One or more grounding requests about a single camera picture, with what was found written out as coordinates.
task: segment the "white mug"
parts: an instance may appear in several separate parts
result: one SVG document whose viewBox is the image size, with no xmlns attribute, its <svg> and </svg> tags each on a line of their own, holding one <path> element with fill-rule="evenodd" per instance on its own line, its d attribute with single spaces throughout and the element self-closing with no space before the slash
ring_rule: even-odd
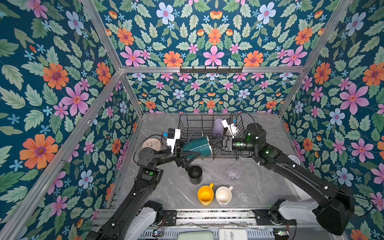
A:
<svg viewBox="0 0 384 240">
<path fill-rule="evenodd" d="M 219 187 L 217 190 L 216 190 L 216 201 L 224 206 L 226 205 L 227 203 L 229 203 L 232 199 L 232 189 L 233 189 L 233 186 L 230 186 L 229 188 L 228 187 Z"/>
</svg>

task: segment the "orange flower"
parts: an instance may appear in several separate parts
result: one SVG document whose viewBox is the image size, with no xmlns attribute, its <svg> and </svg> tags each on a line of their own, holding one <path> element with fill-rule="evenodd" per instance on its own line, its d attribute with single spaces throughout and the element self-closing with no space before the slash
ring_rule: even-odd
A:
<svg viewBox="0 0 384 240">
<path fill-rule="evenodd" d="M 56 87 L 57 90 L 60 90 L 62 87 L 67 86 L 66 83 L 70 81 L 67 77 L 67 70 L 63 70 L 63 66 L 60 64 L 50 63 L 49 68 L 45 67 L 43 72 L 45 73 L 43 75 L 44 81 L 48 82 L 48 86 L 51 88 Z"/>
<path fill-rule="evenodd" d="M 113 183 L 109 185 L 109 188 L 107 189 L 107 195 L 105 195 L 105 201 L 108 201 L 109 195 L 111 194 L 113 189 Z"/>
<path fill-rule="evenodd" d="M 289 125 L 288 125 L 288 123 L 284 122 L 284 126 L 285 126 L 285 129 L 287 129 L 287 131 L 289 132 Z"/>
<path fill-rule="evenodd" d="M 300 31 L 295 40 L 297 45 L 303 45 L 304 43 L 308 42 L 310 40 L 310 37 L 312 37 L 312 28 L 304 28 L 302 31 Z"/>
<path fill-rule="evenodd" d="M 197 35 L 203 36 L 204 35 L 204 30 L 200 29 L 199 31 L 197 31 Z"/>
<path fill-rule="evenodd" d="M 266 107 L 269 109 L 272 109 L 272 108 L 276 107 L 276 104 L 277 104 L 277 102 L 275 100 L 272 100 L 266 104 Z"/>
<path fill-rule="evenodd" d="M 109 79 L 111 78 L 111 73 L 109 72 L 109 67 L 105 65 L 104 62 L 98 63 L 96 68 L 96 73 L 99 75 L 100 82 L 103 82 L 103 84 L 107 84 L 109 82 Z"/>
<path fill-rule="evenodd" d="M 217 28 L 212 29 L 211 33 L 208 34 L 208 41 L 212 43 L 212 45 L 216 45 L 220 42 L 221 33 L 219 33 Z"/>
<path fill-rule="evenodd" d="M 365 77 L 362 78 L 363 82 L 366 82 L 368 86 L 372 84 L 377 86 L 380 84 L 380 81 L 384 81 L 384 63 L 379 63 L 379 65 L 372 64 L 369 66 L 369 69 L 365 70 Z"/>
<path fill-rule="evenodd" d="M 209 15 L 211 16 L 212 19 L 220 19 L 222 16 L 223 16 L 223 12 L 222 11 L 212 11 L 209 13 Z"/>
<path fill-rule="evenodd" d="M 118 14 L 117 14 L 116 12 L 114 12 L 114 11 L 109 11 L 108 13 L 109 13 L 109 15 L 110 15 L 113 19 L 118 18 Z"/>
<path fill-rule="evenodd" d="M 323 15 L 323 10 L 319 10 L 317 11 L 315 14 L 314 14 L 314 18 L 318 19 L 319 17 L 321 17 Z"/>
<path fill-rule="evenodd" d="M 312 147 L 313 147 L 313 142 L 311 139 L 309 138 L 306 138 L 304 141 L 303 141 L 303 147 L 305 150 L 307 151 L 311 151 L 312 150 Z"/>
<path fill-rule="evenodd" d="M 152 102 L 152 101 L 147 101 L 147 102 L 145 103 L 145 106 L 146 106 L 147 108 L 149 108 L 149 109 L 155 109 L 155 108 L 156 108 L 156 104 L 155 104 L 154 102 Z"/>
<path fill-rule="evenodd" d="M 264 58 L 262 58 L 264 55 L 262 53 L 259 53 L 259 51 L 254 51 L 252 53 L 248 53 L 247 57 L 244 58 L 244 66 L 246 67 L 255 67 L 260 66 L 260 63 L 264 61 Z"/>
<path fill-rule="evenodd" d="M 227 36 L 232 36 L 233 35 L 233 30 L 228 28 L 227 31 L 225 32 L 225 34 Z"/>
<path fill-rule="evenodd" d="M 215 107 L 215 102 L 214 101 L 209 101 L 207 103 L 207 107 L 209 107 L 210 109 L 214 108 Z"/>
<path fill-rule="evenodd" d="M 170 51 L 164 55 L 164 63 L 167 64 L 167 67 L 181 67 L 181 63 L 183 59 L 180 58 L 179 53 L 175 53 L 174 51 Z"/>
<path fill-rule="evenodd" d="M 136 131 L 136 127 L 137 127 L 137 122 L 135 122 L 134 124 L 133 124 L 133 132 L 135 132 Z"/>
<path fill-rule="evenodd" d="M 115 141 L 113 141 L 113 144 L 112 144 L 112 152 L 114 154 L 118 154 L 119 151 L 120 151 L 120 147 L 121 147 L 121 141 L 120 141 L 120 139 L 116 138 Z"/>
<path fill-rule="evenodd" d="M 84 218 L 80 219 L 77 224 L 76 224 L 76 227 L 77 228 L 80 228 L 82 225 L 83 225 L 83 222 L 84 222 Z"/>
<path fill-rule="evenodd" d="M 331 69 L 329 68 L 331 65 L 329 63 L 322 63 L 317 67 L 316 72 L 314 74 L 315 82 L 322 85 L 324 82 L 328 81 L 329 74 L 331 74 Z"/>
<path fill-rule="evenodd" d="M 32 52 L 37 53 L 36 48 L 32 45 L 29 45 L 29 48 Z"/>
<path fill-rule="evenodd" d="M 368 240 L 367 235 L 363 234 L 359 229 L 352 229 L 351 238 L 353 240 Z"/>
<path fill-rule="evenodd" d="M 384 142 L 378 142 L 378 143 L 377 143 L 377 148 L 378 148 L 379 150 L 382 150 L 382 151 L 380 152 L 380 156 L 384 159 Z"/>
<path fill-rule="evenodd" d="M 48 136 L 45 139 L 44 134 L 36 134 L 35 140 L 28 138 L 23 147 L 27 148 L 20 151 L 20 159 L 27 160 L 24 165 L 32 169 L 37 164 L 37 169 L 42 169 L 47 166 L 47 161 L 51 162 L 55 156 L 53 153 L 57 152 L 57 144 L 53 144 L 55 140 L 53 137 Z"/>
<path fill-rule="evenodd" d="M 133 42 L 135 41 L 132 36 L 132 33 L 130 31 L 127 31 L 125 28 L 123 28 L 122 30 L 118 29 L 117 35 L 120 38 L 120 42 L 124 43 L 127 46 L 133 45 Z"/>
</svg>

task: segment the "dish rack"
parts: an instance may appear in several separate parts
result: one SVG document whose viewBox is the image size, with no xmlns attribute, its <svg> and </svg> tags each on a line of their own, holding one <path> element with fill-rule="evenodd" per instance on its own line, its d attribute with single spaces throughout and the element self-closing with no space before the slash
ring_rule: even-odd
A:
<svg viewBox="0 0 384 240">
<path fill-rule="evenodd" d="M 190 137 L 191 140 L 195 140 L 199 137 L 201 137 L 201 132 L 195 130 L 201 129 L 203 131 L 204 136 L 208 136 L 209 141 L 211 142 L 214 137 L 212 136 L 212 129 L 214 126 L 214 122 L 216 119 L 227 119 L 231 115 L 230 114 L 181 114 L 179 117 L 179 126 L 178 129 L 180 129 L 181 137 L 188 139 Z M 235 123 L 238 129 L 237 137 L 244 137 L 245 129 L 243 125 L 243 120 L 241 118 L 241 115 L 237 117 L 237 121 Z M 217 143 L 218 147 L 222 147 L 222 141 Z M 208 159 L 215 159 L 215 158 L 235 158 L 236 160 L 240 156 L 250 156 L 251 152 L 244 151 L 244 152 L 238 152 L 238 151 L 232 151 L 232 152 L 225 152 L 222 151 L 220 148 L 217 148 L 211 144 L 212 147 L 212 156 L 204 157 Z"/>
</svg>

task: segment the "black mug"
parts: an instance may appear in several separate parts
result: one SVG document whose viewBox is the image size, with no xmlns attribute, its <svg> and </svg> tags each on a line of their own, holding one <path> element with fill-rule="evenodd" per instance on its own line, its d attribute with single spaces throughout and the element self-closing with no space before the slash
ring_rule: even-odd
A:
<svg viewBox="0 0 384 240">
<path fill-rule="evenodd" d="M 191 166 L 186 168 L 189 176 L 189 181 L 192 184 L 199 184 L 203 180 L 203 170 L 199 166 Z"/>
</svg>

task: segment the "table surface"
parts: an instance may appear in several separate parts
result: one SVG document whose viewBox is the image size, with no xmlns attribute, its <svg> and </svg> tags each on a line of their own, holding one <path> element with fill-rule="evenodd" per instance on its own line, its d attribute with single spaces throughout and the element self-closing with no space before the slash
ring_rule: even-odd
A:
<svg viewBox="0 0 384 240">
<path fill-rule="evenodd" d="M 252 116 L 266 130 L 266 140 L 269 144 L 281 149 L 287 155 L 297 155 L 281 119 L 276 114 L 252 114 Z M 244 127 L 253 122 L 245 114 L 242 114 L 242 120 Z M 177 128 L 178 124 L 179 114 L 144 115 L 134 149 L 147 136 L 167 132 L 168 128 Z M 191 165 L 199 165 L 203 170 L 203 180 L 199 185 L 190 183 L 187 171 L 177 167 L 175 163 L 160 165 L 158 168 L 164 170 L 162 179 L 148 200 L 163 204 L 164 209 L 207 208 L 199 204 L 197 191 L 210 183 L 215 184 L 214 192 L 221 186 L 232 185 L 233 190 L 232 200 L 227 205 L 221 206 L 214 199 L 208 208 L 269 207 L 279 198 L 297 200 L 283 176 L 257 165 L 252 158 L 240 157 L 238 160 L 204 158 L 196 159 Z M 227 176 L 230 166 L 240 167 L 239 180 L 231 180 Z M 127 174 L 124 176 L 122 187 L 115 196 L 116 201 L 113 202 L 112 207 L 120 206 L 128 195 L 138 170 L 139 166 L 130 160 Z"/>
</svg>

